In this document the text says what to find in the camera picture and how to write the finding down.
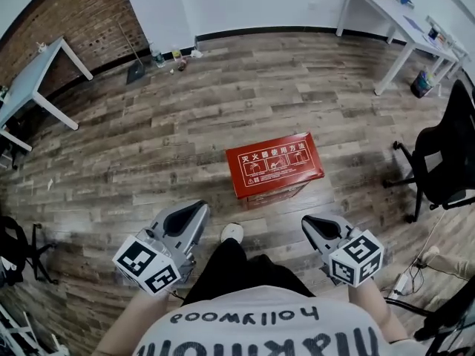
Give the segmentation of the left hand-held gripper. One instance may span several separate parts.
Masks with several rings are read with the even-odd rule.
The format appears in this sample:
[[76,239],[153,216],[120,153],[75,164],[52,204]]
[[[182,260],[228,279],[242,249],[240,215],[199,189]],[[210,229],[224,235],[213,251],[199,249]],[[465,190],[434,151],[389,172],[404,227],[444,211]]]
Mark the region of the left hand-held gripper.
[[209,205],[203,200],[163,209],[150,225],[125,240],[114,255],[114,265],[150,295],[185,281],[196,264],[192,249],[209,215]]

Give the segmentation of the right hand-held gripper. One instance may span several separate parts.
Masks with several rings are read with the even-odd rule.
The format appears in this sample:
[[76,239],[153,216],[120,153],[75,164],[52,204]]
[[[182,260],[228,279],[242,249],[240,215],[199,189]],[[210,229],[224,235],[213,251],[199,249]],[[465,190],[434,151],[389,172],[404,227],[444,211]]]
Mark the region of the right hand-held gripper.
[[335,284],[357,287],[381,269],[384,246],[370,231],[333,214],[308,214],[301,227]]

